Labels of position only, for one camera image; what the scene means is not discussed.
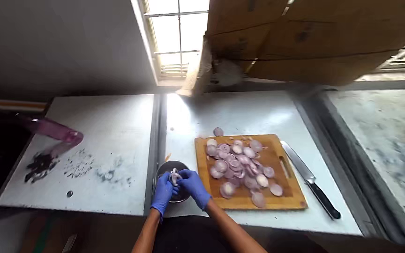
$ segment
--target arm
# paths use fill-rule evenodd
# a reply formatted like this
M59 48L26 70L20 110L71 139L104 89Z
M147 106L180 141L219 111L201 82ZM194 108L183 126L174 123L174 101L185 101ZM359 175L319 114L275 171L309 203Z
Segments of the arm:
M224 210L219 208L213 199L209 199L206 206L206 212L209 216L218 224L222 233L228 239L228 242L235 249L236 252L246 253L246 252L265 252L260 244L256 242L246 231L240 227L239 224L235 223L227 215Z
M179 188L173 187L170 181L168 181L169 172L163 174L157 180L156 192L154 193L153 203L149 209L148 218L146 218L143 224L142 232L135 242L132 253L151 253L154 247L154 240L156 238L157 227L163 213L168 206L173 194L177 194Z
M132 253L152 252L154 239L156 238L157 227L159 227L160 212L157 209L150 209L148 218L143 224L142 232L135 242Z
M184 187L190 193L199 208L206 211L209 216L216 221L221 232L226 236L228 242L236 252L266 253L260 244L217 206L211 195L207 193L203 182L195 171L181 170L179 174L183 179L177 181L178 185Z

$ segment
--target blue glove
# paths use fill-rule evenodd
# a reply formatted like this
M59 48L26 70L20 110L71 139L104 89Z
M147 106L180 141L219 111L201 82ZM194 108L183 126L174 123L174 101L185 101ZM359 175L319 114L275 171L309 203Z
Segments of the blue glove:
M174 187L173 184L168 181L169 176L170 173L166 172L157 180L156 192L154 193L153 203L151 204L152 208L160 212L161 217L163 217L163 213L165 213L166 206L168 206L172 195L177 195L179 192L179 187Z
M181 170L178 173L182 176L182 179L178 179L177 184L184 187L190 193L199 208L205 211L206 205L212 196L207 193L199 175L196 171L191 170Z

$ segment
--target metal bowl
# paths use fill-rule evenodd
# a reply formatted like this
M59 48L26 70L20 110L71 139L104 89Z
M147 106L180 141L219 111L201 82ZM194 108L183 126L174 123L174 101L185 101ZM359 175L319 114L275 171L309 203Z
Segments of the metal bowl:
M177 171L181 170L188 170L187 166L179 161L168 161L162 164L156 172L156 176L154 177L154 186L157 187L157 180L161 175L163 175L167 171L173 171L173 168L176 168ZM170 203L179 203L182 202L190 197L190 194L181 188L179 190L179 194L177 196L172 196Z

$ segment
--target white wall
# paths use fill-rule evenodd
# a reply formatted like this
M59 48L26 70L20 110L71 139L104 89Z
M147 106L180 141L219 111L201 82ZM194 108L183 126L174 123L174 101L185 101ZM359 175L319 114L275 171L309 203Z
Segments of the white wall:
M0 0L0 97L155 85L129 0Z
M17 253L23 243L31 212L0 219L0 253Z

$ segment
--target window frame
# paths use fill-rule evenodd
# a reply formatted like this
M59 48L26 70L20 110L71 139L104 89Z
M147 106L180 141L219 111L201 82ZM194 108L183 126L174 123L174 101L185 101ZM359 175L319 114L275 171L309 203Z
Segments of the window frame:
M187 74L188 63L182 63L182 54L183 53L194 53L199 52L200 50L182 50L182 33L181 33L181 16L183 15L191 15L191 14L205 14L209 13L209 10L203 11L190 11L190 12L181 12L180 11L180 0L177 1L178 12L176 13L159 13L159 14L151 14L149 13L149 4L148 0L142 0L143 7L144 7L144 14L143 18L145 22L148 24L148 31L149 33L149 42L150 42L150 49L154 59L154 67L155 72L158 78L161 79L183 79ZM165 17L165 16L177 16L178 18L178 26L179 26L179 51L173 52L159 52L157 46L157 40L155 37L154 32L154 25L151 18L154 17ZM159 55L167 55L167 54L179 54L180 55L180 64L168 64L168 65L161 65L159 60Z

